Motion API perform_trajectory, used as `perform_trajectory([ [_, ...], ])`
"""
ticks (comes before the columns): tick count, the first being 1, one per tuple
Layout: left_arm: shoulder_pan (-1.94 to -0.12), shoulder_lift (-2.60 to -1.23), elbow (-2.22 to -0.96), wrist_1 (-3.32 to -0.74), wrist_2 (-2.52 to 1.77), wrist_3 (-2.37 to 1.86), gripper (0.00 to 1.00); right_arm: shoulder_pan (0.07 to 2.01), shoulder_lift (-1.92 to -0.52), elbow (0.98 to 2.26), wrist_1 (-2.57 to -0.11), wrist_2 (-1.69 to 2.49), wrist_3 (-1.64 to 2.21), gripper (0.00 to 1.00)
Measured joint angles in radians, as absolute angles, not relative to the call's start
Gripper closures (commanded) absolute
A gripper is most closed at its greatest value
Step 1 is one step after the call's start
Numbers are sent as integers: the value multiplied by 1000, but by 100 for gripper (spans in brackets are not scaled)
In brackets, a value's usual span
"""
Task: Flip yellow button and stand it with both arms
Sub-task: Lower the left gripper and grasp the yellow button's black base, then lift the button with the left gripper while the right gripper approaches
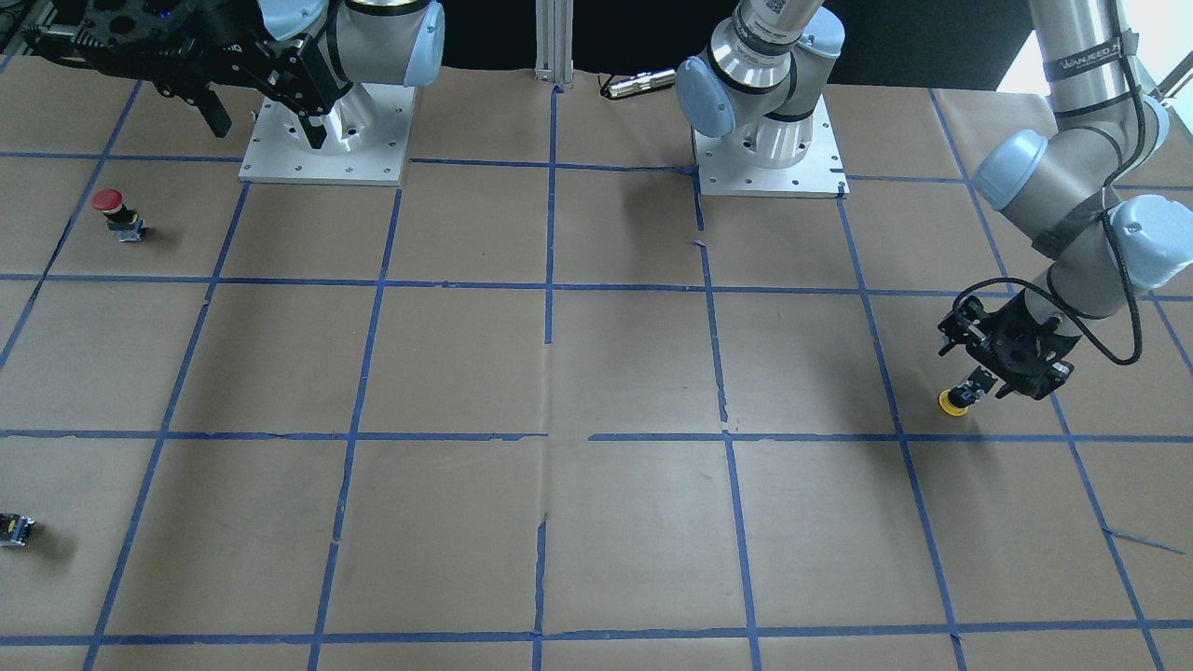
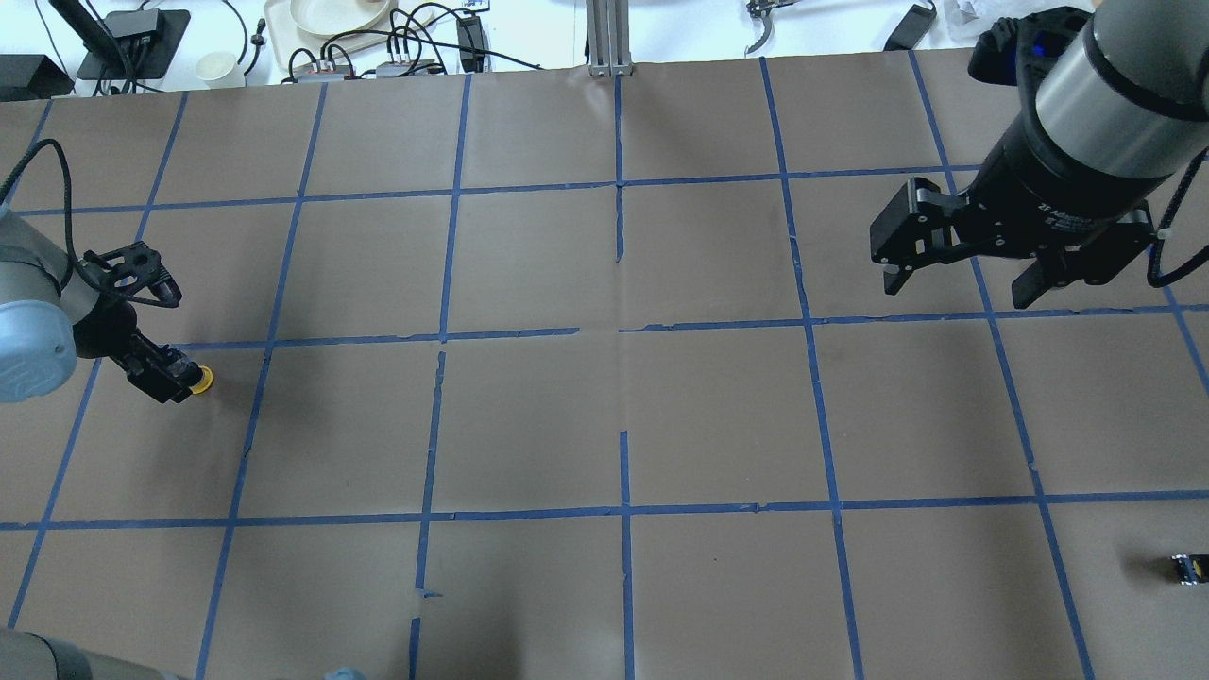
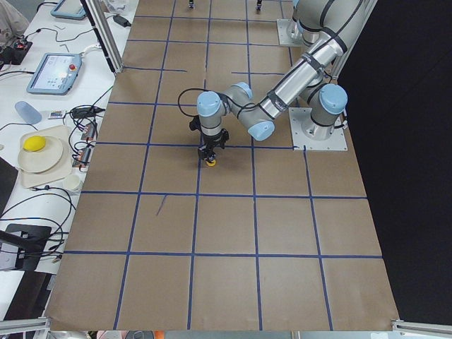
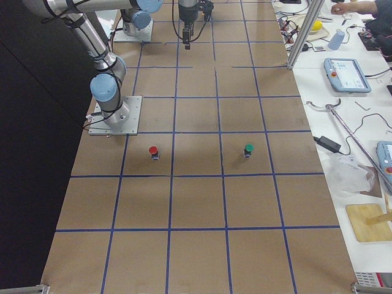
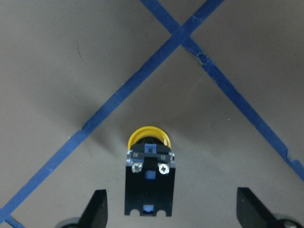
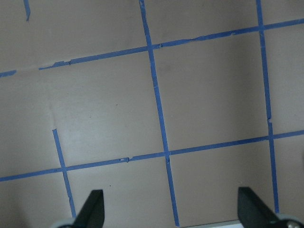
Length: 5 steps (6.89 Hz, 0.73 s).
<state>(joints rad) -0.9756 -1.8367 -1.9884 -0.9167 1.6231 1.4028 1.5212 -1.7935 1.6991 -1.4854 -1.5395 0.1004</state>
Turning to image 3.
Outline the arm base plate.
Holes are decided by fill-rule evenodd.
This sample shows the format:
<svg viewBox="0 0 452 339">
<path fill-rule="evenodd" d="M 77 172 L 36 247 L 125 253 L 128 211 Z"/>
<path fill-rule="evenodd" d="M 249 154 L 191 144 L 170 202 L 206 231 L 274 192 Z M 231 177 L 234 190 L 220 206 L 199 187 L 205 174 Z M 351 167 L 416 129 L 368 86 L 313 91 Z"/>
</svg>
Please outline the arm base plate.
<svg viewBox="0 0 452 339">
<path fill-rule="evenodd" d="M 319 126 L 311 119 L 311 108 L 289 108 L 292 144 L 295 150 L 347 151 L 340 117 L 332 126 Z"/>
<path fill-rule="evenodd" d="M 278 41 L 280 46 L 300 47 L 302 45 L 302 29 L 293 19 L 277 19 Z"/>
</svg>

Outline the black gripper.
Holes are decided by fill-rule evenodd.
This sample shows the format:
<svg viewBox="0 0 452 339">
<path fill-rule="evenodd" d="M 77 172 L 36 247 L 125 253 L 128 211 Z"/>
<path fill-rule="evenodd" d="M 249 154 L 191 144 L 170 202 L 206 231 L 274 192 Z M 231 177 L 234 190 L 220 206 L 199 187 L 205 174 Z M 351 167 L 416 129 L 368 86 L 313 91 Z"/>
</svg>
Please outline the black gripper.
<svg viewBox="0 0 452 339">
<path fill-rule="evenodd" d="M 209 152 L 213 152 L 214 148 L 225 149 L 225 144 L 229 140 L 229 132 L 226 129 L 221 129 L 219 133 L 214 136 L 208 136 L 201 133 L 203 145 L 198 148 L 198 158 L 201 160 L 209 159 Z"/>
</svg>

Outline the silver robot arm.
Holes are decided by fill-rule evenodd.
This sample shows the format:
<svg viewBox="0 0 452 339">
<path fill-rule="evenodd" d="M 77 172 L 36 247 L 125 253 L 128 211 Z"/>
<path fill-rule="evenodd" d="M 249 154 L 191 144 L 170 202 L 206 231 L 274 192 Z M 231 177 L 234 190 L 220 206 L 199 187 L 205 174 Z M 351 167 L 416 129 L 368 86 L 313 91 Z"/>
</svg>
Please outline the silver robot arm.
<svg viewBox="0 0 452 339">
<path fill-rule="evenodd" d="M 293 1 L 292 19 L 286 29 L 288 37 L 296 43 L 311 46 L 319 38 L 326 14 L 334 0 Z"/>
<path fill-rule="evenodd" d="M 223 92 L 202 89 L 197 114 L 189 128 L 201 133 L 198 157 L 215 163 L 215 148 L 224 148 L 229 134 L 222 118 L 233 114 L 256 141 L 266 140 L 275 130 L 274 121 L 298 98 L 312 106 L 308 136 L 317 140 L 334 127 L 347 104 L 347 93 L 339 85 L 326 83 L 324 70 L 346 54 L 356 42 L 365 19 L 363 1 L 293 1 L 289 34 L 300 37 L 308 47 L 293 67 L 258 102 L 252 101 L 247 83 L 231 85 Z"/>
</svg>

